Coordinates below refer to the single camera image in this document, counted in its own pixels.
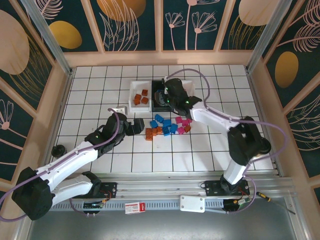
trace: pink block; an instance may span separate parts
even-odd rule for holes
[[[189,121],[188,120],[182,120],[182,126],[186,127],[189,125]]]
[[[178,129],[178,133],[179,133],[179,135],[181,135],[181,134],[184,134],[185,133],[185,129],[181,126],[181,127],[179,127]]]
[[[182,123],[182,117],[177,116],[177,117],[175,118],[175,122],[176,122],[176,124],[181,124],[181,123]]]

